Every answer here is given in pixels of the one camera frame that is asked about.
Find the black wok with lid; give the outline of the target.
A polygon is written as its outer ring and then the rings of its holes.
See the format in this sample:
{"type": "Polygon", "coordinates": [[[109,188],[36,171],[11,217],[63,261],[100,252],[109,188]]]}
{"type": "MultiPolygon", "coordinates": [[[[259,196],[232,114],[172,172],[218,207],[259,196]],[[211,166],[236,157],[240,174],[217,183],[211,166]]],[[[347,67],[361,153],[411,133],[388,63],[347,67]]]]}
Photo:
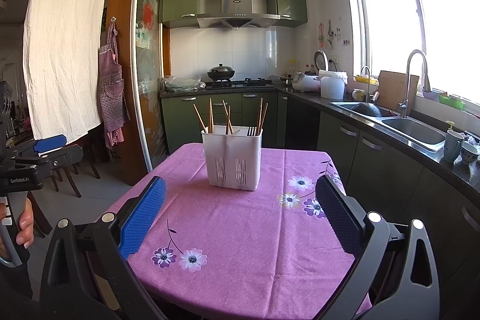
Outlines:
{"type": "Polygon", "coordinates": [[[208,77],[212,81],[231,80],[235,75],[235,71],[230,66],[220,63],[218,66],[208,71],[208,77]]]}

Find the green plastic basin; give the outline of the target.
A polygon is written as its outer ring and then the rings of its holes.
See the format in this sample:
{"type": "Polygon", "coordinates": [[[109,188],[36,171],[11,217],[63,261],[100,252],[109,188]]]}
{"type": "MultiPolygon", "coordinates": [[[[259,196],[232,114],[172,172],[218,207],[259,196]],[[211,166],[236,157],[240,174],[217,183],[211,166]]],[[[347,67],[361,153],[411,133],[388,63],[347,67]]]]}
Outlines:
{"type": "Polygon", "coordinates": [[[463,110],[465,107],[465,102],[462,101],[459,97],[439,94],[439,102],[446,106],[455,108],[456,110],[463,110]]]}

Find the teal ceramic mug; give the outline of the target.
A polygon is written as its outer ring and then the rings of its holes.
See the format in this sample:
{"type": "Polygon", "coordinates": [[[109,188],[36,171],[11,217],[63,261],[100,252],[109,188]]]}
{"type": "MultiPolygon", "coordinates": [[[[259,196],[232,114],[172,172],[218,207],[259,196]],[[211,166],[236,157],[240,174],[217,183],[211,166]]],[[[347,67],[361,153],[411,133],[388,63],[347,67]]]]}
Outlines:
{"type": "Polygon", "coordinates": [[[443,147],[443,158],[448,163],[454,163],[460,154],[462,143],[465,140],[465,137],[462,133],[456,132],[452,129],[448,129],[446,134],[444,147],[443,147]]]}

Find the small patterned cup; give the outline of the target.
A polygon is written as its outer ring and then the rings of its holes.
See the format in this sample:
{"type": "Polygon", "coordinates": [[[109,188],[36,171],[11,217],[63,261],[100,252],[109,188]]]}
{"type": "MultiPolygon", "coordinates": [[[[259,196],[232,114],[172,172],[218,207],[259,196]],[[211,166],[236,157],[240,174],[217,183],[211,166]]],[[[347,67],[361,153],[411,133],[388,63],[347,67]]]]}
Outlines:
{"type": "Polygon", "coordinates": [[[478,160],[478,148],[475,145],[471,145],[468,141],[463,141],[461,144],[460,156],[462,163],[469,165],[478,160]]]}

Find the light wooden chopstick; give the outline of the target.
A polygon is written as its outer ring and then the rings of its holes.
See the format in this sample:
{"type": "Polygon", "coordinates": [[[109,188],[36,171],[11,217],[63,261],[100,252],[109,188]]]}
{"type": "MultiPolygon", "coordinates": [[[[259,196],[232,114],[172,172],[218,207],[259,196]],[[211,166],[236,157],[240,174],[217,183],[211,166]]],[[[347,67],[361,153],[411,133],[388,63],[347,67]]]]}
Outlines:
{"type": "Polygon", "coordinates": [[[226,117],[226,135],[230,135],[232,134],[232,128],[231,128],[231,122],[230,122],[230,106],[228,105],[224,105],[224,110],[225,110],[225,117],[226,117]]]}
{"type": "Polygon", "coordinates": [[[214,116],[213,116],[213,107],[212,107],[212,99],[209,98],[209,124],[208,124],[208,132],[213,133],[214,132],[214,116]]]}
{"type": "Polygon", "coordinates": [[[225,134],[226,135],[233,135],[233,127],[230,120],[231,110],[230,107],[227,105],[225,101],[222,101],[224,107],[224,114],[225,114],[225,134]]]}
{"type": "Polygon", "coordinates": [[[207,130],[208,130],[208,127],[205,125],[204,121],[202,120],[203,118],[202,118],[202,116],[199,114],[199,110],[198,110],[196,104],[193,104],[193,109],[194,109],[194,111],[195,111],[195,113],[196,113],[196,115],[197,115],[197,118],[198,118],[199,123],[200,123],[201,128],[202,128],[202,131],[203,131],[203,132],[207,131],[207,130]]]}

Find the checked purple apron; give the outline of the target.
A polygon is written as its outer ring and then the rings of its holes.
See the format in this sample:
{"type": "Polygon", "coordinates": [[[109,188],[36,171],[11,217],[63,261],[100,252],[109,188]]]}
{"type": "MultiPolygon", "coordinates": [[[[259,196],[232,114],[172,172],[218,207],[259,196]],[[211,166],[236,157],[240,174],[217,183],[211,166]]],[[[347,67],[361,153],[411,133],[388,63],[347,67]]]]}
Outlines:
{"type": "Polygon", "coordinates": [[[107,30],[106,44],[98,51],[97,93],[108,149],[124,142],[123,126],[130,120],[117,35],[116,19],[113,17],[107,30]]]}

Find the dark wooden chair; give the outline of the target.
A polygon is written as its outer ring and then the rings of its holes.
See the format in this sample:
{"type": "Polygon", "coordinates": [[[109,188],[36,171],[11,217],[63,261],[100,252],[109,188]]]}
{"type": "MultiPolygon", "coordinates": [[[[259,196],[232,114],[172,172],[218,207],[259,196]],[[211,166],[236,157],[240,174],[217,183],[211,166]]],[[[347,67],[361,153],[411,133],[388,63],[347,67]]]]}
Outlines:
{"type": "MultiPolygon", "coordinates": [[[[81,148],[83,149],[83,152],[86,156],[86,162],[88,163],[93,176],[95,179],[101,179],[100,173],[97,170],[97,167],[95,165],[96,160],[95,160],[95,153],[93,151],[93,147],[89,143],[84,143],[81,148]]],[[[72,174],[78,175],[78,166],[79,163],[74,163],[73,165],[61,168],[61,169],[55,169],[52,177],[50,177],[52,184],[54,185],[55,191],[58,193],[59,192],[59,186],[58,182],[63,182],[64,178],[66,178],[67,182],[70,184],[72,191],[74,192],[75,196],[78,198],[81,198],[82,195],[80,193],[80,190],[77,187],[77,184],[75,183],[72,174]]]]}

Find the stainless steel sink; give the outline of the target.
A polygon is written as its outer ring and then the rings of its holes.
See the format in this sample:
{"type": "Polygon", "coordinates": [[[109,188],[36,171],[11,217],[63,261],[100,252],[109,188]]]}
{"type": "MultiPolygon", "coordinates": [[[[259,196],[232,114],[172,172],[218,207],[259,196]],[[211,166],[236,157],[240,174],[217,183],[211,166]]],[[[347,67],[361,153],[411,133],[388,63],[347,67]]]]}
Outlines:
{"type": "Polygon", "coordinates": [[[428,124],[365,102],[332,102],[333,106],[360,115],[391,132],[414,142],[424,149],[437,152],[444,146],[446,135],[428,124]]]}

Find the gas stove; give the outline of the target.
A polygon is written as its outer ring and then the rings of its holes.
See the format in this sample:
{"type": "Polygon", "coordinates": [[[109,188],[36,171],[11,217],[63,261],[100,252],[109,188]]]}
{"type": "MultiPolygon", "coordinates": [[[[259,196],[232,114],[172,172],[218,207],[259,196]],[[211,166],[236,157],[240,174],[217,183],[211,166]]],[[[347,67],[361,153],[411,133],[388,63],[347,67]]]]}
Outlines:
{"type": "Polygon", "coordinates": [[[206,83],[207,89],[223,89],[223,88],[270,88],[272,81],[268,79],[251,79],[243,80],[219,79],[206,83]]]}

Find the white plastic bucket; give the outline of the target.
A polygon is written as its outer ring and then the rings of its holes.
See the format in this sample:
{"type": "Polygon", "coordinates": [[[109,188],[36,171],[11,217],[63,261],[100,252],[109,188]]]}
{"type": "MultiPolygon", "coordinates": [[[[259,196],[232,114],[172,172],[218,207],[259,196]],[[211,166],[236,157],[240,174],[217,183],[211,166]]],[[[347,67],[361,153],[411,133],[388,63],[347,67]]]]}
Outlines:
{"type": "Polygon", "coordinates": [[[326,99],[342,101],[347,84],[345,71],[318,71],[320,96],[326,99]]]}

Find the dark lower kitchen cabinets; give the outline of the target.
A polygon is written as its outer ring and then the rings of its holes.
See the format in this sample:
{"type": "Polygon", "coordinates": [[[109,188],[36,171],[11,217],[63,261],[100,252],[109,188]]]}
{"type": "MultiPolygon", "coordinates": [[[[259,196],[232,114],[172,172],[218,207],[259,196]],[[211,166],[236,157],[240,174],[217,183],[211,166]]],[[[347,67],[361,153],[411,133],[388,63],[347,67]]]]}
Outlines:
{"type": "Polygon", "coordinates": [[[233,107],[233,122],[256,121],[260,98],[268,103],[266,148],[328,153],[350,196],[388,220],[424,221],[439,272],[442,319],[479,317],[479,164],[448,163],[385,127],[332,102],[283,88],[242,92],[223,90],[189,95],[162,93],[168,149],[198,142],[209,98],[213,114],[224,122],[222,101],[233,107]]]}

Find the white plastic utensil holder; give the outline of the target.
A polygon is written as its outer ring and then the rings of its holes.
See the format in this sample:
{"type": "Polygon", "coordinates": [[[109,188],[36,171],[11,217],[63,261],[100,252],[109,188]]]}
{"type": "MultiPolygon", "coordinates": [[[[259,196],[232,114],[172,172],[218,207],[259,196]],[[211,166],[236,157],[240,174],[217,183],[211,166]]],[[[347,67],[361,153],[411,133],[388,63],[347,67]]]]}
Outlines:
{"type": "Polygon", "coordinates": [[[210,185],[256,191],[260,182],[262,132],[248,134],[250,127],[216,125],[213,133],[201,132],[210,185]]]}

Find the glass sliding door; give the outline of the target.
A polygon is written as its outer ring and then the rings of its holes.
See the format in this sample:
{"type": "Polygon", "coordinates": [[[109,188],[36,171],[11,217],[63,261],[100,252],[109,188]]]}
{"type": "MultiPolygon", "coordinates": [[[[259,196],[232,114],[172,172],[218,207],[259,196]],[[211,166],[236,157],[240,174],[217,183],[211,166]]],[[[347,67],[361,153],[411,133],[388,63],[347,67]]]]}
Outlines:
{"type": "Polygon", "coordinates": [[[130,71],[133,107],[147,171],[152,171],[167,155],[160,108],[163,81],[160,6],[161,0],[131,1],[130,71]]]}

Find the stainless range hood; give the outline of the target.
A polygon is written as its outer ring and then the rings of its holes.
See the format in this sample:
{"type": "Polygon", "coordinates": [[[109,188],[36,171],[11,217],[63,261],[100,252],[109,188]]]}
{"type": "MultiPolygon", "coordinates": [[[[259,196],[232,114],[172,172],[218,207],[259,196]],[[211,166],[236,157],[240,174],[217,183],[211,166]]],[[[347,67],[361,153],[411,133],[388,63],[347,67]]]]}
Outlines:
{"type": "Polygon", "coordinates": [[[277,0],[198,0],[200,28],[269,28],[281,19],[277,0]]]}

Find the white cloth curtain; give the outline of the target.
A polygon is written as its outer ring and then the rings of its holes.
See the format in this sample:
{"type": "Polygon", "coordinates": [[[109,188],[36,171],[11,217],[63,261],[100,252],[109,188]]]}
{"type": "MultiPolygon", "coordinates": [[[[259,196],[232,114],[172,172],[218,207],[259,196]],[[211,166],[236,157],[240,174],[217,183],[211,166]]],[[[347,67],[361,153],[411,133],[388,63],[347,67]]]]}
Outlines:
{"type": "Polygon", "coordinates": [[[104,0],[29,0],[23,71],[35,139],[78,140],[101,123],[98,48],[104,0]]]}

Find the wooden cutting board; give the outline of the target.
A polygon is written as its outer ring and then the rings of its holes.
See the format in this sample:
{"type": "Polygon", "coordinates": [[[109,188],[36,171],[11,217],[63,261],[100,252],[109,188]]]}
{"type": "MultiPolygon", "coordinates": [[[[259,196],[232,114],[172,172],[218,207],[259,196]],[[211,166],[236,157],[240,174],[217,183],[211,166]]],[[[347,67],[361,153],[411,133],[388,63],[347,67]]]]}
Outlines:
{"type": "MultiPolygon", "coordinates": [[[[406,75],[404,73],[381,70],[378,82],[377,91],[379,95],[376,104],[386,109],[399,111],[399,104],[404,101],[404,94],[407,91],[406,75]]],[[[410,76],[407,115],[410,114],[414,106],[418,82],[419,76],[410,76]]]]}

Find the purple floral tablecloth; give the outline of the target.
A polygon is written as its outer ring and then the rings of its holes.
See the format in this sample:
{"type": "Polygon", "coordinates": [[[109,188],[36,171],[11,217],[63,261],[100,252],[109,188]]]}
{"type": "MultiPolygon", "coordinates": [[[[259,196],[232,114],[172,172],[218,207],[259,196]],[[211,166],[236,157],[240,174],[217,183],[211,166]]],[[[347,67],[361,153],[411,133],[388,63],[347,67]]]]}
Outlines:
{"type": "Polygon", "coordinates": [[[153,171],[167,195],[128,263],[159,298],[208,319],[311,319],[354,257],[316,199],[324,152],[264,149],[255,191],[213,187],[203,146],[183,145],[153,171]]]}

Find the white rice cooker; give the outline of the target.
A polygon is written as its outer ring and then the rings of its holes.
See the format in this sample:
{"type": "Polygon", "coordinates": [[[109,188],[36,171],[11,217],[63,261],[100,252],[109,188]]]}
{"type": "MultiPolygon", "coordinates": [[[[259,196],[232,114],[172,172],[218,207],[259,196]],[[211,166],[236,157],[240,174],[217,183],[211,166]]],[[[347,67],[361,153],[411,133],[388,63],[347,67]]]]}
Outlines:
{"type": "Polygon", "coordinates": [[[317,75],[297,72],[292,79],[292,88],[302,93],[319,93],[320,80],[317,75]]]}

